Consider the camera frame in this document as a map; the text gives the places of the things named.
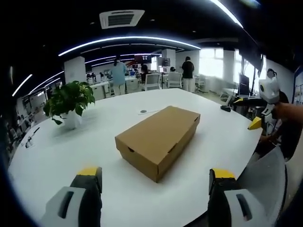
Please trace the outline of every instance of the box lid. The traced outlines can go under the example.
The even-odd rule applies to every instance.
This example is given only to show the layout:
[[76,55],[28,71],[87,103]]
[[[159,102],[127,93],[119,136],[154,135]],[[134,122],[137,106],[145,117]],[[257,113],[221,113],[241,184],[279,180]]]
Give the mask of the box lid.
[[200,114],[168,106],[117,138],[129,149],[159,164],[199,118]]

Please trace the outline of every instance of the person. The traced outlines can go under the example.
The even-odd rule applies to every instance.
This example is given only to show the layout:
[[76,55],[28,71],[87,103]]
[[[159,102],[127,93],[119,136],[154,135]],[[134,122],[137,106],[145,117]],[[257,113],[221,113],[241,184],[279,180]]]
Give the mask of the person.
[[147,65],[145,65],[144,63],[141,63],[141,81],[142,84],[145,84],[145,78],[146,78],[146,74],[148,72],[148,67]]
[[260,157],[263,157],[276,147],[277,139],[281,137],[280,148],[283,156],[284,158],[290,159],[294,155],[301,136],[303,119],[298,121],[300,119],[299,117],[295,119],[292,115],[286,115],[284,112],[288,113],[291,111],[293,105],[289,104],[284,92],[280,91],[279,95],[280,102],[275,106],[274,112],[276,112],[278,119],[281,119],[282,124],[272,135],[260,137],[255,152],[258,153]]
[[193,79],[193,72],[195,70],[194,64],[190,61],[190,57],[185,58],[182,65],[183,69],[183,89],[189,92],[195,91],[195,80]]
[[115,96],[125,94],[125,75],[127,74],[126,65],[121,62],[120,56],[116,56],[114,60],[114,66],[110,71],[113,78],[113,88]]

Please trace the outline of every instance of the ceiling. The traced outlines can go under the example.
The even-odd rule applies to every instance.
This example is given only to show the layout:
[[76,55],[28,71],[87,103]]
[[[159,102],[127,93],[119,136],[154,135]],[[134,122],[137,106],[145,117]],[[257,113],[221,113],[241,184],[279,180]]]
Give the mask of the ceiling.
[[[292,1],[288,1],[286,5],[278,0],[259,0],[260,7],[254,9],[242,1],[221,0],[257,41],[267,58],[295,70],[298,64],[293,61],[293,53],[302,50],[300,37],[296,35],[302,21],[302,17],[299,20],[300,7],[295,6]],[[136,27],[103,30],[99,14],[119,9],[143,9],[145,13]],[[9,66],[13,66],[14,70],[11,93],[29,74],[33,74],[16,96],[26,95],[38,84],[62,71],[64,61],[79,55],[90,61],[116,54],[149,53],[165,49],[159,45],[193,49],[165,41],[124,40],[98,43],[58,56],[63,51],[90,41],[115,36],[148,35],[198,46],[219,43],[220,46],[233,48],[237,47],[237,43],[223,38],[237,38],[243,33],[243,30],[210,0],[86,0],[52,1],[40,5],[28,1],[9,2],[6,12],[2,15],[6,18],[2,20],[5,21],[3,31],[6,34],[2,53],[6,71]],[[206,38],[208,42],[195,42]],[[104,48],[117,44],[131,45]]]

